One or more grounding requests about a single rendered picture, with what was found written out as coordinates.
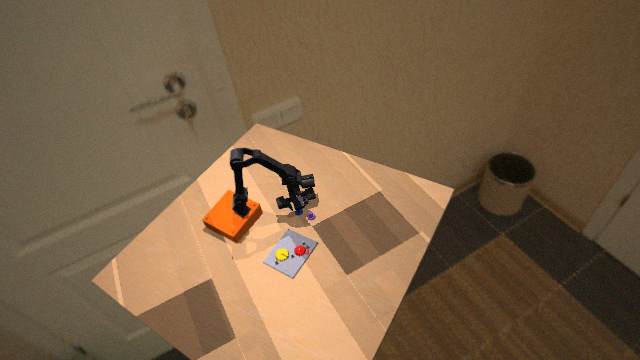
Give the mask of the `red gear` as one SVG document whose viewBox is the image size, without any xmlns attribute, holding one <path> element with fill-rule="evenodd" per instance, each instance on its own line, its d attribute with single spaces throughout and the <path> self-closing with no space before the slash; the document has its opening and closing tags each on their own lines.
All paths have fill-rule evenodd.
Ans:
<svg viewBox="0 0 640 360">
<path fill-rule="evenodd" d="M 301 251 L 299 251 L 299 248 L 301 249 Z M 296 250 L 294 250 L 294 253 L 295 253 L 295 255 L 297 254 L 297 256 L 298 256 L 298 255 L 299 255 L 299 256 L 300 256 L 300 255 L 302 256 L 302 255 L 303 255 L 303 254 L 305 254 L 305 252 L 306 252 L 306 251 L 305 251 L 306 249 L 305 249 L 305 247 L 303 247 L 303 246 L 298 246 L 298 247 L 297 247 L 297 248 L 295 248 L 295 249 L 296 249 Z"/>
</svg>

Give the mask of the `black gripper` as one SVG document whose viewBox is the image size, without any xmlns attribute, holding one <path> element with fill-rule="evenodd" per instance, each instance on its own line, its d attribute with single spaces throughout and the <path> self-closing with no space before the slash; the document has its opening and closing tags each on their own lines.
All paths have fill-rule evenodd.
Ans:
<svg viewBox="0 0 640 360">
<path fill-rule="evenodd" d="M 289 193 L 289 197 L 291 197 L 291 195 L 296 196 L 296 195 L 298 195 L 298 193 L 301 193 L 300 192 L 300 187 L 299 187 L 299 190 L 297 192 L 291 193 L 291 192 L 288 191 L 288 193 Z M 305 189 L 305 191 L 303 191 L 301 194 L 302 194 L 302 196 L 304 198 L 307 198 L 307 201 L 310 201 L 310 200 L 316 198 L 315 192 L 314 192 L 312 187 Z M 290 208 L 293 211 L 293 208 L 292 208 L 291 203 L 290 203 L 291 202 L 290 198 L 285 198 L 284 199 L 283 196 L 277 197 L 276 198 L 276 202 L 277 202 L 277 205 L 278 205 L 279 209 Z"/>
</svg>

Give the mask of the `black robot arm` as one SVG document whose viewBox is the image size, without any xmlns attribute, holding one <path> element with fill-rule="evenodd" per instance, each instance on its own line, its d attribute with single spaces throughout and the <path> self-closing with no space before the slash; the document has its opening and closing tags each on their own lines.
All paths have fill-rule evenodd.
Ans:
<svg viewBox="0 0 640 360">
<path fill-rule="evenodd" d="M 243 161 L 243 154 L 252 157 Z M 302 189 L 315 187 L 313 174 L 301 176 L 301 171 L 294 166 L 282 164 L 258 149 L 234 148 L 231 150 L 230 155 L 230 168 L 233 171 L 235 185 L 234 194 L 232 195 L 232 210 L 234 214 L 241 218 L 244 218 L 251 210 L 250 207 L 246 206 L 246 202 L 248 203 L 248 191 L 247 187 L 243 186 L 242 168 L 256 163 L 277 173 L 282 179 L 282 185 L 287 185 L 287 189 L 291 193 L 297 192 L 299 185 Z M 301 193 L 296 196 L 291 195 L 290 199 L 295 210 L 303 209 L 308 204 L 307 198 L 304 198 Z"/>
</svg>

